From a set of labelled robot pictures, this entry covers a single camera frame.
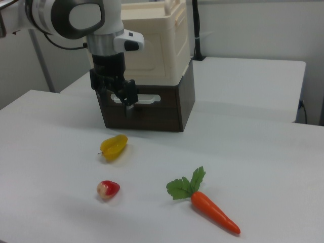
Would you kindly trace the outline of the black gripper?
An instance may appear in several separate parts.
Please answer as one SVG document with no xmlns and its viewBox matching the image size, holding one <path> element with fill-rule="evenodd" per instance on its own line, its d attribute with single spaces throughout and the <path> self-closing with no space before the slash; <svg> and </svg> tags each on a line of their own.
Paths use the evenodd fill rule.
<svg viewBox="0 0 324 243">
<path fill-rule="evenodd" d="M 125 80 L 125 56 L 118 53 L 111 56 L 92 55 L 94 67 L 90 70 L 91 88 L 97 93 L 106 90 L 121 96 L 126 118 L 133 113 L 134 104 L 138 102 L 135 81 Z"/>
</svg>

